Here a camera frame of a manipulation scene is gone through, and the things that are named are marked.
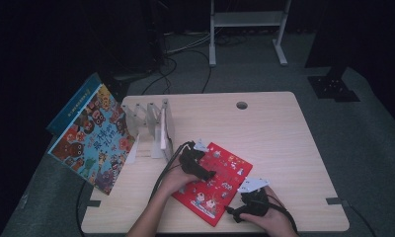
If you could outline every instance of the right hand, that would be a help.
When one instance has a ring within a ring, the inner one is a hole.
[[[264,189],[268,196],[272,196],[279,201],[277,202],[275,199],[269,197],[270,203],[276,204],[278,206],[284,206],[283,203],[281,203],[281,201],[278,199],[275,192],[269,186],[265,186]],[[241,213],[240,218],[262,227],[271,237],[298,236],[295,231],[293,231],[289,219],[287,219],[287,217],[283,213],[273,208],[269,208],[265,216]]]

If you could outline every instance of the gray carpet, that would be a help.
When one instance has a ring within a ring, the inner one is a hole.
[[[317,99],[307,77],[325,75],[328,68],[304,68],[314,35],[289,35],[282,47],[288,66],[279,65],[272,35],[233,38],[242,43],[217,48],[205,93],[290,91],[294,93],[324,160],[336,192],[367,219],[377,236],[395,236],[395,120],[374,96],[367,81],[348,69],[343,80],[360,102],[336,103]],[[174,49],[197,40],[167,37]],[[195,47],[207,55],[207,44]],[[201,93],[209,75],[207,60],[195,51],[172,55],[176,70],[145,94]],[[166,60],[163,73],[174,67]],[[128,95],[140,95],[161,75],[133,82]],[[92,187],[48,156],[44,156],[3,236],[81,236],[77,227],[77,199],[82,221]],[[345,207],[351,227],[344,233],[301,233],[301,236],[372,236],[358,215]]]

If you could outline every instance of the red book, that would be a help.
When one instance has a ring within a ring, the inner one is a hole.
[[[206,182],[187,184],[173,193],[173,198],[215,226],[253,165],[214,143],[207,148],[199,163],[206,170],[216,171],[216,175]]]

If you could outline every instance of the hand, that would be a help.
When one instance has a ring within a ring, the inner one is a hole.
[[[269,187],[265,186],[265,191],[269,197],[269,202],[278,206],[284,206],[283,203],[278,199],[275,192]],[[276,209],[269,208],[265,216],[256,216],[248,213],[241,213],[240,218],[252,222],[262,227],[266,233],[271,237],[287,237],[287,236],[298,236],[292,229],[292,225],[287,217]]]
[[[167,174],[164,176],[160,189],[166,189],[170,194],[178,191],[184,185],[192,182],[198,181],[199,178],[195,175],[186,174],[181,167],[179,157],[171,165]]]

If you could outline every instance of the book cover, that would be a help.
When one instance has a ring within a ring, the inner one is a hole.
[[[61,134],[48,154],[109,195],[134,137],[126,128],[120,104],[96,73],[52,121],[50,129],[52,134]]]
[[[210,143],[200,164],[206,170],[216,171],[207,182],[192,182],[173,193],[177,199],[200,218],[216,226],[237,193],[238,188],[248,176],[253,165],[231,152]]]

